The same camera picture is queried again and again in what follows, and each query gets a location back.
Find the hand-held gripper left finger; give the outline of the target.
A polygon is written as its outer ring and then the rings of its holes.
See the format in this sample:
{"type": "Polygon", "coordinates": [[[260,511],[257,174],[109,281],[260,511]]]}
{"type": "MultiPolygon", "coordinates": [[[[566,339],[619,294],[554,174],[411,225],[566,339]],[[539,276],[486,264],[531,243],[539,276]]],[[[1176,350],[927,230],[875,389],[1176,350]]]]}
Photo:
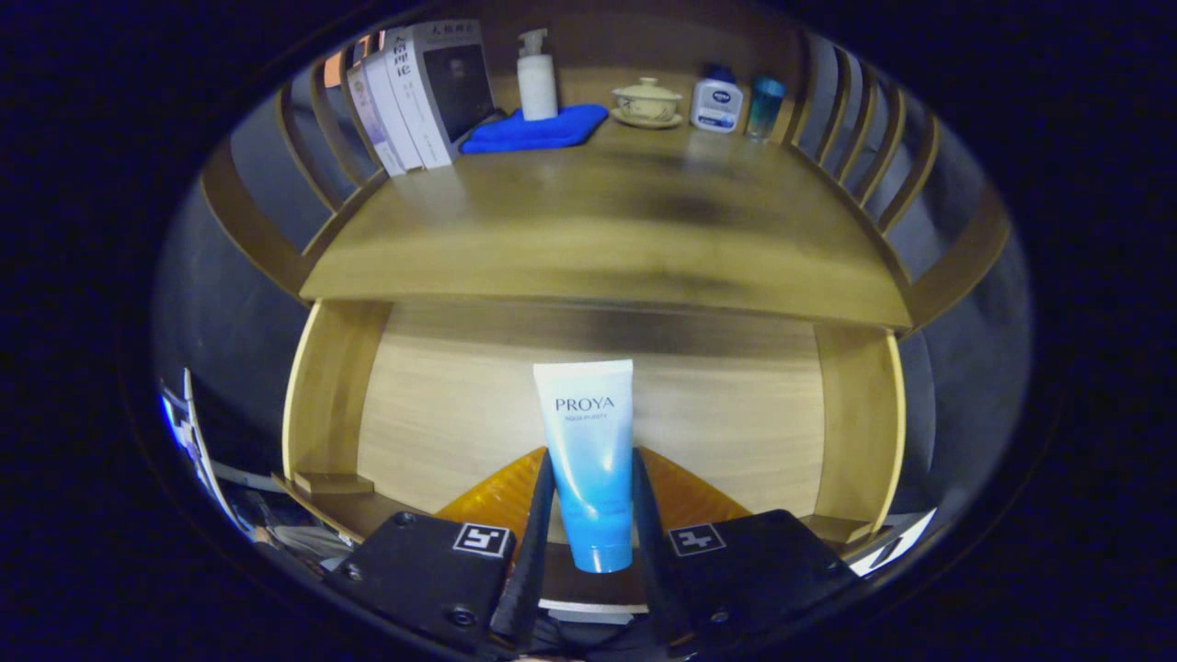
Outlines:
{"type": "Polygon", "coordinates": [[[435,516],[395,512],[326,585],[433,656],[523,656],[539,611],[553,505],[554,468],[538,448],[435,516]]]}

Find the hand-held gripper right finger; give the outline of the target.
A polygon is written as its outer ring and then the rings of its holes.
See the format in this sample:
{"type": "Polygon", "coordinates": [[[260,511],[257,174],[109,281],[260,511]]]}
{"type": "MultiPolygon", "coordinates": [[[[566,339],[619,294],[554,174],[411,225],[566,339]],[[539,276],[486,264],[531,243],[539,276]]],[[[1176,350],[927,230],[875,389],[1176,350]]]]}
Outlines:
{"type": "Polygon", "coordinates": [[[832,615],[859,575],[804,523],[774,508],[722,516],[725,498],[638,449],[636,537],[653,633],[669,649],[762,649],[832,615]]]}

